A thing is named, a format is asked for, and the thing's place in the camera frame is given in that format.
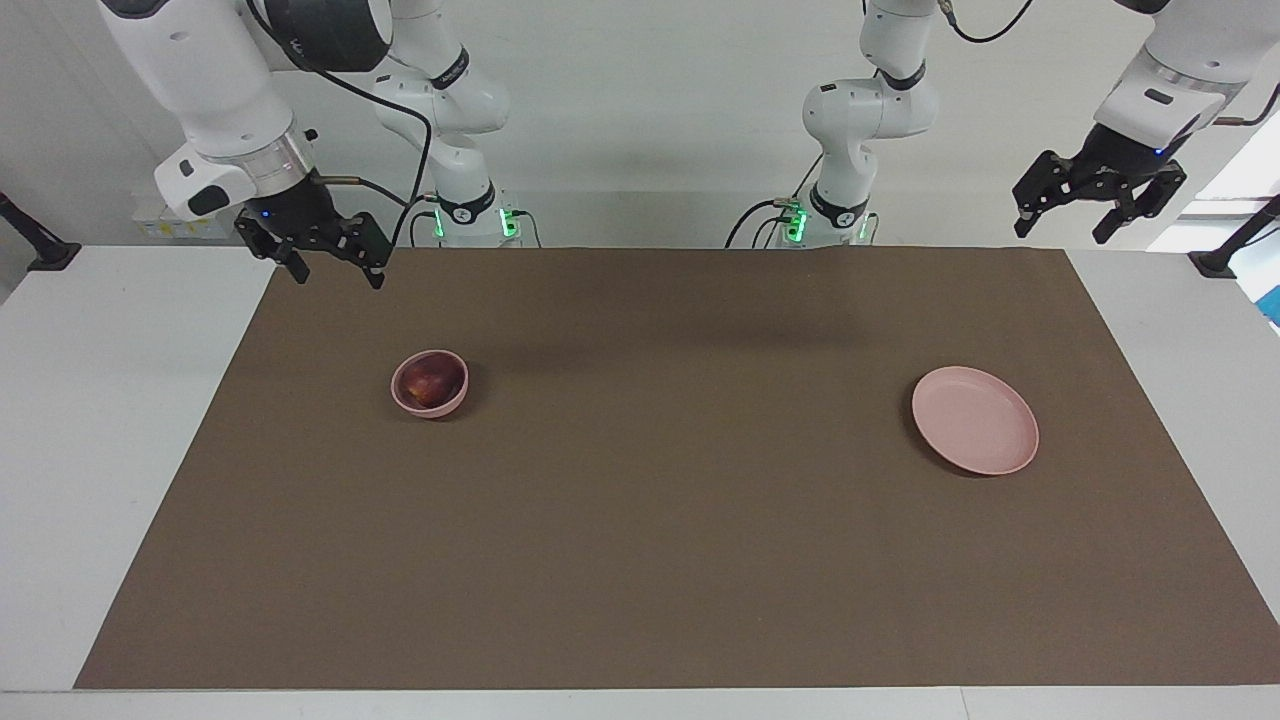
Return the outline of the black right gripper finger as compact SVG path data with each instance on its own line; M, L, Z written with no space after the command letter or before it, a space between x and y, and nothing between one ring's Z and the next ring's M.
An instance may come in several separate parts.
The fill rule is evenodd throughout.
M385 283L385 269L393 252L393 243L387 238L380 224L367 211L339 218L335 240L335 256L349 265L357 266L369 286L378 291Z
M289 240L275 237L250 215L236 218L236 232L256 259L283 266L297 284L307 282L310 268Z

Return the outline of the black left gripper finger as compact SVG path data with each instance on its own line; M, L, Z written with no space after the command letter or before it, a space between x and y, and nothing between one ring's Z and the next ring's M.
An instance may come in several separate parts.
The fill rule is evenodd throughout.
M1155 218L1170 204L1174 195L1187 181L1181 165L1165 165L1134 196L1135 179L1123 179L1117 186L1114 208L1107 211L1093 229L1097 245L1106 245L1117 231L1139 218Z
M1044 150L1015 183L1018 219L1012 228L1018 238L1027 238L1047 211L1075 200L1073 167L1073 159Z

